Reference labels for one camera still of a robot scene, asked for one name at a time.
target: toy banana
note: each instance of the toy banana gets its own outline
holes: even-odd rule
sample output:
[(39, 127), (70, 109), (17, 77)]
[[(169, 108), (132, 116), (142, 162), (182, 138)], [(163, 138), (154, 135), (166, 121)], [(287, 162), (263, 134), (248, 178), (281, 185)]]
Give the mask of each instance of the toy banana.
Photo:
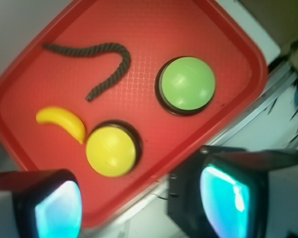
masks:
[(70, 111), (60, 107), (46, 107), (36, 114), (39, 124), (52, 123), (62, 127), (80, 144), (85, 140), (85, 126), (83, 122)]

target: tray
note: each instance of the tray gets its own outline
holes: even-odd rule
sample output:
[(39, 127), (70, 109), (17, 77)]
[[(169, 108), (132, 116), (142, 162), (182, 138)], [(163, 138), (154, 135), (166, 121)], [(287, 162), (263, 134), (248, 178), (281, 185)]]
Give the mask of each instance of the tray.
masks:
[[(132, 63), (121, 82), (91, 103), (87, 93), (119, 65), (118, 54), (68, 58), (43, 43), (87, 47), (124, 45)], [(201, 113), (167, 112), (154, 93), (160, 67), (179, 56), (204, 60), (217, 88)], [(76, 175), (83, 199), (83, 227), (106, 221), (142, 190), (185, 160), (262, 92), (264, 58), (214, 0), (76, 0), (55, 18), (0, 78), (0, 140), (23, 170), (65, 168)], [(35, 114), (60, 106), (78, 115), (87, 134), (103, 121), (131, 124), (143, 141), (137, 166), (120, 178), (96, 173), (79, 145)]]

